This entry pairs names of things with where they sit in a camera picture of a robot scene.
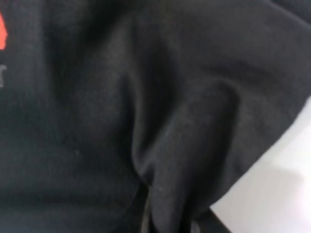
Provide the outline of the black printed t-shirt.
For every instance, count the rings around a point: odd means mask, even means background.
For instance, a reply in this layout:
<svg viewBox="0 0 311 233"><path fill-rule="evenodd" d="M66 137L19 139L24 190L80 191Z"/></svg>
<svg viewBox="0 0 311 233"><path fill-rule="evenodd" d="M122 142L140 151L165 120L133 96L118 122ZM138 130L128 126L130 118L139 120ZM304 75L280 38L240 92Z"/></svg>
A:
<svg viewBox="0 0 311 233"><path fill-rule="evenodd" d="M0 230L222 233L310 95L308 0L3 0Z"/></svg>

